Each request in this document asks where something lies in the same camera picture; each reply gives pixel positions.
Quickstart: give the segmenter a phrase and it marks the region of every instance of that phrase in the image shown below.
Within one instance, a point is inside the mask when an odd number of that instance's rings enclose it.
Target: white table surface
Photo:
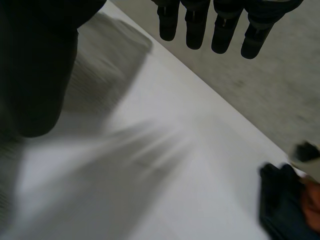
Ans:
[[[105,121],[105,132],[153,120],[180,129],[192,145],[183,170],[168,183],[143,217],[137,219],[137,225],[126,237],[130,240],[269,239],[258,224],[258,167],[264,162],[276,165],[285,162],[285,153],[111,2],[102,10],[133,25],[154,44],[131,90]],[[20,224],[29,225],[14,227],[8,238],[54,239],[37,235],[39,228],[43,230],[40,225],[33,226],[35,233],[29,231],[37,212],[53,205],[48,199],[55,199],[54,191],[38,195],[36,192],[65,172],[71,159],[99,142],[85,134],[57,138],[62,131],[59,128],[68,121],[78,121],[77,126],[82,126],[77,128],[79,131],[88,128],[88,123],[94,125],[90,117],[64,113],[51,134],[30,141],[23,152],[18,190]],[[59,239],[88,239],[86,233],[103,231],[107,221],[101,224],[102,218],[94,218],[91,216],[87,221],[100,223],[89,224],[88,229],[66,224],[66,228],[60,229],[64,233]],[[92,240],[102,239],[101,235],[89,236]]]

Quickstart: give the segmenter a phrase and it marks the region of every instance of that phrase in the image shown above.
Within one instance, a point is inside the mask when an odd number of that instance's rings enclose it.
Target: black object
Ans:
[[[213,0],[216,17],[211,49],[224,54],[234,36],[239,18],[244,9],[241,0]]]
[[[201,47],[207,24],[210,0],[181,0],[186,8],[186,45],[193,50]]]
[[[245,33],[241,55],[246,59],[255,58],[274,24],[302,2],[303,0],[243,0],[250,24]]]
[[[0,101],[24,137],[56,124],[77,55],[77,28],[106,0],[0,1]]]
[[[260,169],[259,220],[273,240],[320,240],[309,228],[300,205],[304,189],[294,169],[267,163]]]
[[[320,151],[316,146],[305,141],[302,144],[296,145],[293,157],[296,158],[298,161],[305,163],[320,158]]]
[[[178,23],[180,0],[152,0],[158,5],[160,36],[166,41],[174,39]],[[211,0],[181,0],[187,9],[186,45],[199,49],[206,30]],[[286,13],[296,9],[303,0],[213,0],[217,13],[211,49],[217,54],[227,51],[243,9],[248,12],[249,27],[241,48],[246,59],[255,58],[264,45],[274,24]]]
[[[160,37],[165,41],[175,38],[180,0],[172,0],[165,6],[158,6]]]

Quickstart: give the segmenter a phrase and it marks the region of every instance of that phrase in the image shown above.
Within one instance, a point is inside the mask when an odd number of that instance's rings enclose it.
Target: orange object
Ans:
[[[320,234],[320,184],[305,177],[302,179],[305,190],[301,195],[301,207],[306,223]]]

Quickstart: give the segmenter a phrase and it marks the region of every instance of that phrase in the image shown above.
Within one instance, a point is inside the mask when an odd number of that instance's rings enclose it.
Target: concrete floor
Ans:
[[[228,51],[219,55],[211,50],[217,16],[213,6],[201,49],[191,50],[185,44],[183,6],[175,39],[165,42],[152,1],[114,2],[284,151],[305,139],[320,143],[320,1],[306,0],[285,15],[253,60],[240,54],[246,14]]]

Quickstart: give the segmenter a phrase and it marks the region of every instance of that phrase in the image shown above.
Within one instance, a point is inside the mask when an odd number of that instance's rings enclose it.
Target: gray floor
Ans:
[[[211,51],[216,13],[213,6],[200,50],[186,47],[185,8],[176,37],[160,39],[157,6],[150,0],[114,0],[129,17],[260,129],[284,151],[307,139],[320,143],[320,1],[305,0],[272,29],[260,54],[241,57],[248,27],[240,18],[228,51]]]

